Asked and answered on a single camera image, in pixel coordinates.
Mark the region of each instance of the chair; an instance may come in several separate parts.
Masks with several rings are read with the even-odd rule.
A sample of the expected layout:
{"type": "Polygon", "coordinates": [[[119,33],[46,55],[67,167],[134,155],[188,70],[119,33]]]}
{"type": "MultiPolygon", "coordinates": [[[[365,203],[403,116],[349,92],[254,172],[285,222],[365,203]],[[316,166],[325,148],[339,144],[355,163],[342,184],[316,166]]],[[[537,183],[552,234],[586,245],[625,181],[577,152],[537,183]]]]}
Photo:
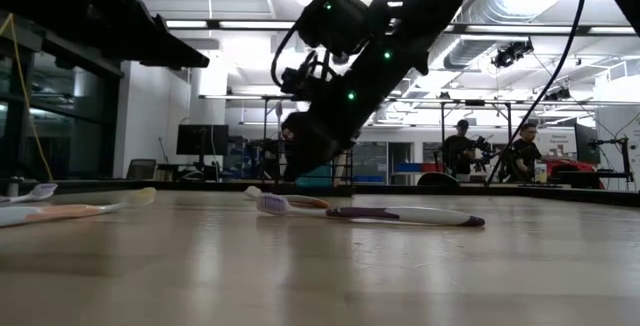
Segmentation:
{"type": "Polygon", "coordinates": [[[156,171],[156,160],[133,159],[127,170],[127,180],[151,180],[156,171]]]}

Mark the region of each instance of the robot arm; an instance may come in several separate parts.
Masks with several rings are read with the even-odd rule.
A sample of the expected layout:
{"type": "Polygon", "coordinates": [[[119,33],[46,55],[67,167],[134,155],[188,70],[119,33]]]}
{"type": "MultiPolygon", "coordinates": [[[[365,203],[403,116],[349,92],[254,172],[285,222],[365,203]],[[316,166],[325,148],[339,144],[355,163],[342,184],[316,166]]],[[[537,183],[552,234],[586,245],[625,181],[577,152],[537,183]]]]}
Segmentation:
{"type": "Polygon", "coordinates": [[[350,149],[369,116],[412,67],[427,74],[427,50],[462,1],[374,0],[367,7],[360,0],[314,0],[304,9],[291,33],[336,57],[359,55],[349,71],[329,81],[312,76],[318,64],[314,56],[298,70],[287,69],[283,83],[274,77],[283,92],[311,102],[307,112],[293,113],[282,124],[289,142],[285,179],[295,180],[350,149]]]}

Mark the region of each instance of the toothbrush handle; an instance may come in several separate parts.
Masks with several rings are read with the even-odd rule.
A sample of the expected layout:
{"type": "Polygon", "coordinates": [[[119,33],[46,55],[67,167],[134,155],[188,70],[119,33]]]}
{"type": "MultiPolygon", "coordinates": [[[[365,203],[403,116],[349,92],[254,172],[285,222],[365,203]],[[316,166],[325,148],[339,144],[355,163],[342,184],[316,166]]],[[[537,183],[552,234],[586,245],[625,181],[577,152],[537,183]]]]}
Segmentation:
{"type": "Polygon", "coordinates": [[[462,212],[421,207],[342,207],[327,210],[325,214],[336,218],[369,218],[449,226],[484,226],[485,223],[482,218],[462,212]]]}

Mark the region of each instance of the yellow cable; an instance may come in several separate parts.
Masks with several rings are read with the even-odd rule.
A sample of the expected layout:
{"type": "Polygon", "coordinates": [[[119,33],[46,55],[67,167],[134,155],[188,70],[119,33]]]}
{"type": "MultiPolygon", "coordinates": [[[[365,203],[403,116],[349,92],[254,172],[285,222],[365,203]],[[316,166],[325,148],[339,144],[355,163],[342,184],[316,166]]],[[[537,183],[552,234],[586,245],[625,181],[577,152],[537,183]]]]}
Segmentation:
{"type": "Polygon", "coordinates": [[[18,46],[18,38],[16,37],[16,26],[13,21],[13,14],[9,14],[9,17],[5,20],[2,27],[0,27],[0,35],[7,28],[7,25],[11,24],[11,36],[13,36],[13,50],[16,54],[16,65],[18,65],[18,75],[20,76],[20,85],[22,86],[22,93],[24,94],[24,105],[29,111],[29,124],[31,125],[31,129],[33,130],[33,136],[36,139],[36,144],[38,145],[38,151],[40,152],[40,158],[44,163],[45,168],[47,169],[47,175],[49,176],[49,181],[53,181],[53,175],[51,174],[51,169],[49,168],[49,163],[47,162],[47,158],[44,156],[44,152],[42,151],[42,145],[40,144],[40,138],[38,137],[38,132],[36,131],[36,124],[33,116],[31,116],[31,103],[29,102],[29,94],[27,93],[27,83],[24,80],[24,74],[22,73],[22,62],[20,62],[20,51],[18,46]]]}

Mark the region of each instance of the ceiling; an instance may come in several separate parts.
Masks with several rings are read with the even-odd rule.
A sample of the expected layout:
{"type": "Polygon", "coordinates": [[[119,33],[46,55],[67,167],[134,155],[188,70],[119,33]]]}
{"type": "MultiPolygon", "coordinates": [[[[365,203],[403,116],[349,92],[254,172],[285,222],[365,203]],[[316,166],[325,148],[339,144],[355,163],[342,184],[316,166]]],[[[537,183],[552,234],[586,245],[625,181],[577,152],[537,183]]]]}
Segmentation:
{"type": "MultiPolygon", "coordinates": [[[[143,0],[152,14],[159,13],[167,20],[288,20],[297,19],[303,5],[309,0],[143,0]]],[[[482,0],[469,2],[463,8],[471,9],[482,0]]],[[[573,21],[577,0],[506,0],[509,7],[533,12],[527,22],[535,24],[569,25],[573,21]]],[[[614,0],[586,0],[582,24],[627,25],[614,0]]],[[[234,94],[277,94],[269,74],[273,52],[284,37],[284,32],[256,31],[173,31],[177,36],[196,45],[207,45],[215,39],[227,64],[228,85],[234,94]]],[[[449,39],[441,37],[431,52],[431,73],[426,77],[408,76],[398,86],[396,96],[435,98],[440,92],[449,92],[452,98],[529,99],[549,79],[562,53],[566,37],[534,36],[531,38],[534,55],[528,55],[514,66],[498,72],[490,65],[496,47],[508,41],[498,41],[486,52],[473,59],[465,69],[442,71],[438,64],[438,48],[449,46],[449,39]]],[[[280,74],[284,67],[297,67],[308,51],[294,38],[279,61],[280,74]]],[[[575,99],[585,100],[593,95],[594,77],[627,59],[640,58],[640,39],[637,37],[579,37],[573,43],[571,57],[560,72],[560,80],[570,87],[575,99]]],[[[252,103],[243,103],[252,107],[252,103]]],[[[228,102],[236,107],[238,102],[228,102]]]]}

